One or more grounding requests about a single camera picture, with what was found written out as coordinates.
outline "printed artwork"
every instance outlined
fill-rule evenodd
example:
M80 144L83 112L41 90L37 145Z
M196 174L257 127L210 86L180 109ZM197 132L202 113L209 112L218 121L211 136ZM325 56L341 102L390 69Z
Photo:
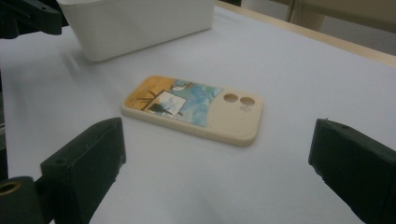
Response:
M206 127L209 105L222 92L203 84L170 77L149 77L125 105L151 114Z

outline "camera cutout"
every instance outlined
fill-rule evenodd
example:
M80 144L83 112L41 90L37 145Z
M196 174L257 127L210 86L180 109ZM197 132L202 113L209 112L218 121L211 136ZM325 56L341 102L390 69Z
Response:
M229 103L233 103L238 100L238 96L232 93L228 93L224 95L224 100Z

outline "white container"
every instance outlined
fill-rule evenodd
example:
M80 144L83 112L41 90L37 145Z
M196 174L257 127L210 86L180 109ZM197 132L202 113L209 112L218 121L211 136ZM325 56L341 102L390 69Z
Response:
M93 62L208 29L215 5L215 0L57 1Z

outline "beige phone case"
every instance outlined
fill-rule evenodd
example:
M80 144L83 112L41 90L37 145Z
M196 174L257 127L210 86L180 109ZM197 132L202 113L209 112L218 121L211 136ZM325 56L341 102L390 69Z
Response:
M259 130L263 102L252 93L171 77L148 77L123 102L126 116L245 147Z

